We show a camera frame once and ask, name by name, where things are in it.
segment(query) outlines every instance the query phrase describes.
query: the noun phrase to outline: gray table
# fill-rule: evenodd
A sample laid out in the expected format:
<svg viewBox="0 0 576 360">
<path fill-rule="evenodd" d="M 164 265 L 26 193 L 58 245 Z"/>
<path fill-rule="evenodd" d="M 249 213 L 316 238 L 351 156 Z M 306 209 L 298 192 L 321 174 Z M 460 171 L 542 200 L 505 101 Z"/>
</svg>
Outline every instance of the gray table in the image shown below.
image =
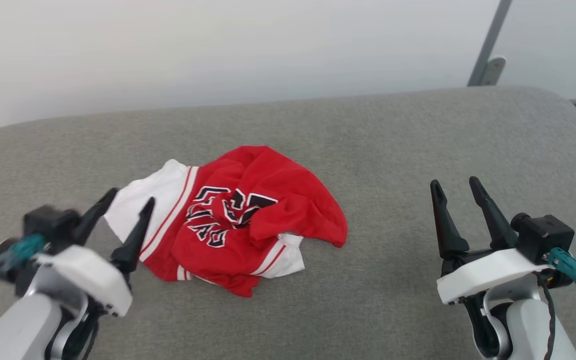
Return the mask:
<svg viewBox="0 0 576 360">
<path fill-rule="evenodd" d="M 489 236 L 471 175 L 507 217 L 554 214 L 576 230 L 576 109 L 539 89 L 483 87 L 4 127 L 0 240 L 45 203 L 82 210 L 170 158 L 201 165 L 243 144 L 270 145 L 320 177 L 347 215 L 346 246 L 304 241 L 306 270 L 263 279 L 253 298 L 140 267 L 134 305 L 102 321 L 92 360 L 478 359 L 466 310 L 435 289 L 430 181 L 441 180 L 472 248 Z M 105 224 L 89 242 L 103 255 L 116 245 Z M 576 287 L 553 297 L 576 346 Z M 0 315 L 13 301 L 0 283 Z"/>
</svg>

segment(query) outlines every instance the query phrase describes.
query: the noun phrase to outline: cable connector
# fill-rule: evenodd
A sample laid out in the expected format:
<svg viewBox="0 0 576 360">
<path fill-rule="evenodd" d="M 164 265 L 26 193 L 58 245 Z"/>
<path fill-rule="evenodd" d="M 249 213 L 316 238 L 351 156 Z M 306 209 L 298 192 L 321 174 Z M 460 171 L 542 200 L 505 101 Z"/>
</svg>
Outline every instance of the cable connector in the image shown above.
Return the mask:
<svg viewBox="0 0 576 360">
<path fill-rule="evenodd" d="M 576 260 L 562 248 L 555 247 L 543 255 L 543 259 L 558 271 L 570 276 L 576 284 Z"/>
</svg>

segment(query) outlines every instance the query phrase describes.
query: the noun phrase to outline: red fabric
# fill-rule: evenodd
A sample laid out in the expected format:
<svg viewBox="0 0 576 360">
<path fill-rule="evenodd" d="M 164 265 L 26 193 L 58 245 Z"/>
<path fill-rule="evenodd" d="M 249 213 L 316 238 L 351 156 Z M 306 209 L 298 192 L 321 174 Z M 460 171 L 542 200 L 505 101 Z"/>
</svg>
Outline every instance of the red fabric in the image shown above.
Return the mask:
<svg viewBox="0 0 576 360">
<path fill-rule="evenodd" d="M 208 193 L 202 200 L 204 187 L 220 192 Z M 276 203 L 259 208 L 242 223 L 244 213 L 254 206 L 237 203 L 237 190 L 246 201 L 272 202 L 266 200 L 270 198 Z M 208 210 L 210 216 L 192 218 Z M 199 239 L 202 226 L 213 223 L 208 238 Z M 222 244 L 219 231 L 224 233 L 224 243 L 214 247 Z M 281 233 L 321 239 L 341 248 L 348 227 L 338 203 L 313 173 L 268 146 L 242 146 L 199 168 L 189 200 L 145 264 L 169 281 L 177 280 L 179 264 L 238 296 L 251 297 L 259 277 L 249 274 L 261 266 Z M 210 235 L 215 234 L 216 240 L 211 241 Z"/>
</svg>

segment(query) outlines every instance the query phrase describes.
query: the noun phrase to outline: white backdrop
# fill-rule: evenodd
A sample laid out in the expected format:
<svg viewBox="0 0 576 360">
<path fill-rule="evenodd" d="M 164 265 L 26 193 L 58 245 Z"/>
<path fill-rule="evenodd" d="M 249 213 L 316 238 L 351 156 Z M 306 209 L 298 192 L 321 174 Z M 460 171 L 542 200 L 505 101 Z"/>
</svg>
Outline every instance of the white backdrop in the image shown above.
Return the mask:
<svg viewBox="0 0 576 360">
<path fill-rule="evenodd" d="M 492 56 L 498 85 L 528 85 L 576 100 L 576 0 L 514 0 Z"/>
<path fill-rule="evenodd" d="M 0 126 L 465 86 L 497 0 L 0 0 Z"/>
</svg>

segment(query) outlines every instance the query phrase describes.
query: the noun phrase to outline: metal bracket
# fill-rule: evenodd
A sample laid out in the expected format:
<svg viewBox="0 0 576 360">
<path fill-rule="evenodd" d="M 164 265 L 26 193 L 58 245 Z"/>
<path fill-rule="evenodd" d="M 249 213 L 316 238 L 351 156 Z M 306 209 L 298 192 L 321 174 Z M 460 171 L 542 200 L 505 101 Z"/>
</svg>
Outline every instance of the metal bracket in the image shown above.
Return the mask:
<svg viewBox="0 0 576 360">
<path fill-rule="evenodd" d="M 506 59 L 503 57 L 495 57 L 490 59 L 486 64 L 486 69 L 484 74 L 481 76 L 481 82 L 479 85 L 496 85 L 499 81 L 499 76 L 501 76 L 501 71 L 504 70 L 506 66 Z"/>
</svg>

